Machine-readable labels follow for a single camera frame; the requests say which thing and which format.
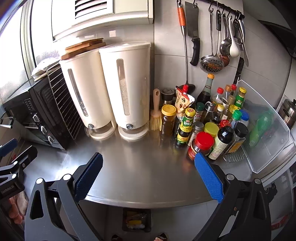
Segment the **white cabinet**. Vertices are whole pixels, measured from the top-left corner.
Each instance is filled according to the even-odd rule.
[[[54,41],[94,26],[152,22],[153,0],[52,0]]]

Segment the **red lid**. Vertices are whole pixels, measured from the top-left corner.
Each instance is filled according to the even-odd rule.
[[[221,87],[218,87],[217,89],[217,93],[218,94],[223,94],[224,90]]]
[[[221,120],[221,122],[220,122],[220,128],[227,126],[228,123],[229,123],[228,120]]]
[[[231,85],[231,88],[232,88],[232,90],[236,90],[236,89],[237,89],[237,85],[232,84],[232,85]]]
[[[187,93],[187,91],[188,91],[188,85],[183,85],[183,93],[185,92],[185,93]]]
[[[214,138],[207,132],[200,132],[196,135],[194,143],[201,150],[209,150],[214,145]]]

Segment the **blue textured pad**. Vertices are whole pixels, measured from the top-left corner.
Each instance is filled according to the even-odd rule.
[[[79,202],[86,198],[91,186],[93,185],[96,177],[103,167],[103,156],[98,153],[94,159],[90,162],[88,167],[84,170],[75,184],[75,196],[74,200]]]
[[[2,147],[0,147],[0,157],[6,156],[9,152],[11,152],[14,148],[17,147],[17,140],[12,139]]]
[[[195,155],[194,164],[211,197],[221,203],[224,197],[222,182],[201,153]]]

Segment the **white spoon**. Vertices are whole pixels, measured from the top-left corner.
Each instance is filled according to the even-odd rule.
[[[231,37],[231,46],[230,46],[230,49],[229,49],[229,53],[230,53],[230,56],[235,58],[235,57],[238,57],[239,56],[239,49],[237,47],[237,44],[235,43],[235,40],[234,40],[234,37],[233,37],[233,33],[232,33],[232,22],[231,22],[231,19],[228,18],[228,22],[229,22],[229,31],[230,31],[230,37]]]

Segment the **metal grill rack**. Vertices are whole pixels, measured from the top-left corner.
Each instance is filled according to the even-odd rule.
[[[56,63],[49,68],[47,70],[47,76],[62,119],[71,137],[75,139],[83,122],[67,88],[60,64]]]
[[[234,152],[232,154],[227,154],[227,155],[225,155],[223,153],[222,156],[223,156],[224,160],[227,161],[228,163],[233,163],[233,162],[237,162],[237,161],[242,161],[243,159],[247,159],[248,152],[245,148],[240,146],[236,152]]]

